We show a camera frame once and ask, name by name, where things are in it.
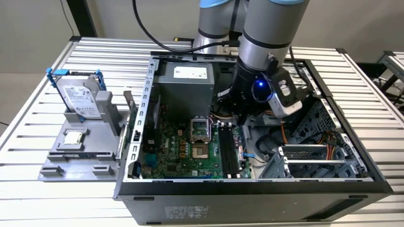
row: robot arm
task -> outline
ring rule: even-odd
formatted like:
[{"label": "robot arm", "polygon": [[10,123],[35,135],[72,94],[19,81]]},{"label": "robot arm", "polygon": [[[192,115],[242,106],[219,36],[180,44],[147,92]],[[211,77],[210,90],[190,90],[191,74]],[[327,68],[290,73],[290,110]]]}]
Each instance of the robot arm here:
[{"label": "robot arm", "polygon": [[[224,12],[227,7],[232,7],[232,1],[228,0],[210,2],[220,2],[215,7],[222,7],[216,9]],[[268,105],[279,118],[302,108],[300,100],[304,95],[299,93],[282,64],[308,3],[310,0],[248,2],[234,83],[232,87],[219,94],[219,101],[224,105],[228,103],[230,112],[239,116],[239,124],[244,123],[250,114],[270,108]],[[202,13],[206,15],[207,9],[202,9]],[[222,38],[226,38],[227,23],[218,25],[212,18],[210,21],[218,29],[207,29],[207,23],[203,21],[199,36],[207,35],[203,31],[206,30],[216,32],[216,35],[223,33]]]}]

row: green circuit board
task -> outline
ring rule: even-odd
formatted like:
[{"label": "green circuit board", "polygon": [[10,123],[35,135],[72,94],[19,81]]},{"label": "green circuit board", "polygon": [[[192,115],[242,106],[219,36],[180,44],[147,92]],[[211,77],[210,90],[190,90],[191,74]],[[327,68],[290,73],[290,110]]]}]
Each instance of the green circuit board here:
[{"label": "green circuit board", "polygon": [[[208,144],[191,144],[190,124],[163,124],[162,146],[156,154],[158,165],[156,168],[143,168],[143,177],[148,179],[223,178],[218,127],[214,126],[211,130],[212,135]],[[234,134],[240,135],[239,128],[234,129]],[[240,178],[251,178],[248,164],[240,172]]]}]

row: hard drive label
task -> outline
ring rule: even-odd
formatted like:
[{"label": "hard drive label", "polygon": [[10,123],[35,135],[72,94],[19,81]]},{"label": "hard drive label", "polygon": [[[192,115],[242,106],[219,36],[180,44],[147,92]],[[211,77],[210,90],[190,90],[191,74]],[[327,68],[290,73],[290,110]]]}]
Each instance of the hard drive label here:
[{"label": "hard drive label", "polygon": [[75,108],[75,112],[86,118],[100,118],[100,112],[96,107],[92,92],[87,87],[64,86],[63,87],[68,101]]}]

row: metal case frame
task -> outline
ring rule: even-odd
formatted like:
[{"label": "metal case frame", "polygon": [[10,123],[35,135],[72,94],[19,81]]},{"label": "metal case frame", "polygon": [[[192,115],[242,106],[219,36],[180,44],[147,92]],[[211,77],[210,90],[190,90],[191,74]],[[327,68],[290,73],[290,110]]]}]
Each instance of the metal case frame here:
[{"label": "metal case frame", "polygon": [[[136,160],[142,158],[143,123],[147,115],[148,98],[154,86],[154,74],[159,61],[230,62],[238,58],[208,54],[174,54],[152,52],[147,70],[143,98],[132,136],[132,143],[124,156],[115,196],[130,209],[139,224],[219,224],[251,222],[331,221],[376,202],[392,193],[379,168],[352,130],[332,94],[308,60],[298,60],[307,66],[344,132],[368,167],[372,182],[323,182],[319,180],[288,182],[284,179],[246,181],[246,179],[220,179],[208,182],[187,180],[131,179],[128,173],[136,172]],[[183,214],[198,209],[199,218],[182,218]]]}]

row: black cable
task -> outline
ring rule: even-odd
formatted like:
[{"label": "black cable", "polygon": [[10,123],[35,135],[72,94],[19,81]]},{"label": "black cable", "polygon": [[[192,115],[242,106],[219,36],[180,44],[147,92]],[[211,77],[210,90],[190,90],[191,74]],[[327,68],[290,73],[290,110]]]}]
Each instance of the black cable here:
[{"label": "black cable", "polygon": [[[62,10],[63,10],[63,14],[64,14],[66,21],[68,22],[68,25],[70,25],[70,27],[71,27],[71,23],[70,23],[70,20],[68,20],[68,16],[66,15],[66,11],[64,11],[63,2],[62,2],[62,0],[59,0],[59,1],[60,1],[60,4],[62,4]],[[72,27],[71,27],[71,34],[72,34],[72,36],[75,36],[75,32],[74,32],[74,28],[72,28]]]},{"label": "black cable", "polygon": [[[255,148],[256,150],[263,154],[263,155],[272,155],[275,152],[272,151],[272,149],[267,146],[267,143],[264,142],[264,139],[271,138],[271,141],[275,145],[282,146],[284,143],[278,141],[275,138],[272,138],[272,134],[280,130],[280,126],[279,127],[272,127],[268,131],[267,134],[262,135],[262,137],[259,137],[258,141],[255,142]],[[263,151],[260,148],[260,143],[264,142],[266,147],[268,148],[270,151]]]},{"label": "black cable", "polygon": [[292,64],[295,66],[295,69],[296,69],[296,73],[299,75],[299,77],[303,79],[303,81],[306,82],[306,85],[307,85],[307,89],[308,91],[311,90],[311,82],[310,82],[310,79],[302,75],[302,72],[299,70],[299,66],[298,66],[298,63],[296,63],[296,59],[295,59],[295,55],[294,55],[294,50],[292,50],[292,46],[290,46],[290,55],[291,55],[291,60],[292,60]]},{"label": "black cable", "polygon": [[0,124],[4,124],[6,126],[10,126],[10,124],[4,123],[4,122],[0,122]]},{"label": "black cable", "polygon": [[259,163],[266,163],[264,161],[260,161],[256,157],[251,157],[254,158],[255,160],[258,160]]},{"label": "black cable", "polygon": [[140,17],[139,17],[139,12],[138,12],[138,6],[136,6],[136,0],[132,0],[132,6],[134,6],[134,13],[135,13],[135,17],[136,17],[136,21],[138,21],[138,24],[143,30],[143,32],[146,33],[146,35],[150,37],[150,39],[166,50],[171,51],[171,52],[175,52],[175,53],[188,53],[188,52],[194,52],[194,51],[199,51],[204,48],[208,48],[211,46],[224,46],[224,45],[230,45],[230,46],[239,46],[239,41],[238,40],[230,40],[230,41],[222,41],[222,42],[215,42],[215,43],[211,43],[211,44],[207,44],[204,46],[200,46],[200,47],[196,47],[196,48],[191,48],[188,50],[176,50],[176,49],[172,49],[170,47],[167,47],[163,43],[160,43],[155,37],[152,36],[152,34],[147,31],[144,25],[143,25],[143,22],[140,20]]}]

